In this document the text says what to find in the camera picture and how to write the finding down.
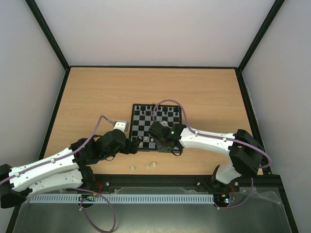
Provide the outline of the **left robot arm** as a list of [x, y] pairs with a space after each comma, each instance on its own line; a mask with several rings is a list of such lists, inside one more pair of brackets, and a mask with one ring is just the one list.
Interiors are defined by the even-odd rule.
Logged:
[[121, 130], [81, 138], [53, 156], [32, 164], [0, 167], [0, 206], [11, 208], [41, 193], [59, 189], [91, 189], [95, 183], [90, 165], [116, 154], [136, 154], [141, 137], [129, 139]]

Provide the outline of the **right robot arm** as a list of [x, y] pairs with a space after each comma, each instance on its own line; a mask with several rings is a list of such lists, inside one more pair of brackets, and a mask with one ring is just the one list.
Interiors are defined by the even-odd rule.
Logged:
[[165, 121], [154, 122], [147, 134], [153, 138], [158, 149], [195, 148], [216, 152], [227, 156], [230, 161], [215, 167], [207, 187], [223, 191], [237, 178], [254, 178], [258, 174], [262, 160], [260, 144], [245, 130], [236, 133], [212, 133], [196, 130], [184, 124], [174, 124], [171, 128]]

